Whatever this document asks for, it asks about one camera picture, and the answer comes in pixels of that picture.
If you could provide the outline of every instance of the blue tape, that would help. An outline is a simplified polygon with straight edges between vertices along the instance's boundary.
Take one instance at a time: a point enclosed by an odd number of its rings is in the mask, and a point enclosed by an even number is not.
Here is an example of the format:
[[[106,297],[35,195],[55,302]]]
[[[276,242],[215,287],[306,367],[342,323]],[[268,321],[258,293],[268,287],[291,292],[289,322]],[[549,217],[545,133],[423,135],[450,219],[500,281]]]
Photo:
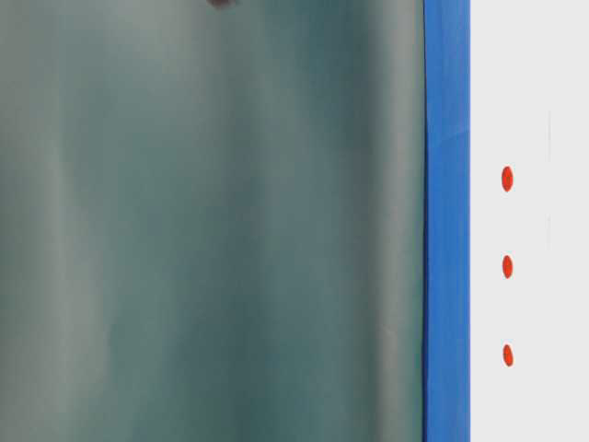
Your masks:
[[[468,442],[469,0],[424,0],[426,232],[423,436]]]

